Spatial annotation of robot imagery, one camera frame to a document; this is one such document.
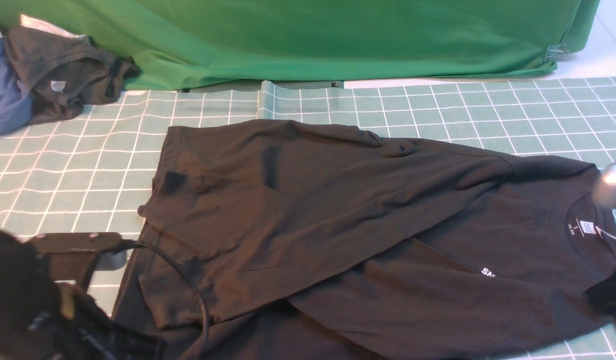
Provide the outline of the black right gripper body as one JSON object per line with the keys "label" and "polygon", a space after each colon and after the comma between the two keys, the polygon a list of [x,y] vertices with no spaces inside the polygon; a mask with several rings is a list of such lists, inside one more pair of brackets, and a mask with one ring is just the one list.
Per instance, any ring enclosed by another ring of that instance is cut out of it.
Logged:
{"label": "black right gripper body", "polygon": [[586,299],[596,312],[612,318],[616,328],[616,269],[608,278],[587,289]]}

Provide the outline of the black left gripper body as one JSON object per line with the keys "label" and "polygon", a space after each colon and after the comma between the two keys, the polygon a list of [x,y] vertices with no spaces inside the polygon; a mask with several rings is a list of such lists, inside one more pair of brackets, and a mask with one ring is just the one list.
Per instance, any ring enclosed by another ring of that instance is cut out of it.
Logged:
{"label": "black left gripper body", "polygon": [[43,334],[48,360],[162,360],[166,342],[120,325],[77,285],[58,285],[59,306],[42,310],[33,331]]}

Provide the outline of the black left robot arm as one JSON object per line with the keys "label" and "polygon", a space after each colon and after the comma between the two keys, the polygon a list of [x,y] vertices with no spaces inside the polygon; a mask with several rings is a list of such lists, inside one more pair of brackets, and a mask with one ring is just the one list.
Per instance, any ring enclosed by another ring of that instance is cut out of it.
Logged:
{"label": "black left robot arm", "polygon": [[87,292],[133,246],[115,232],[0,230],[0,360],[161,360],[164,340],[114,322]]}

